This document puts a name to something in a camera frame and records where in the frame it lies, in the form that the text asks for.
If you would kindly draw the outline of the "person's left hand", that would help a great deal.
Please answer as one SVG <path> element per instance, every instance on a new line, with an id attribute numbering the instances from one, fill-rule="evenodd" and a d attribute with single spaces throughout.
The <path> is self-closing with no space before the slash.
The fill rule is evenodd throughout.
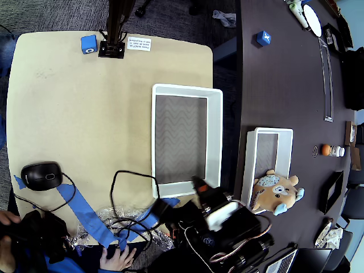
<path id="1" fill-rule="evenodd" d="M 14 215 L 12 212 L 5 210 L 1 211 L 1 223 L 4 225 L 10 225 L 11 223 L 20 223 L 19 216 Z M 11 238 L 4 236 L 1 239 L 1 271 L 2 272 L 14 272 L 16 269 L 15 258 L 11 252 Z"/>

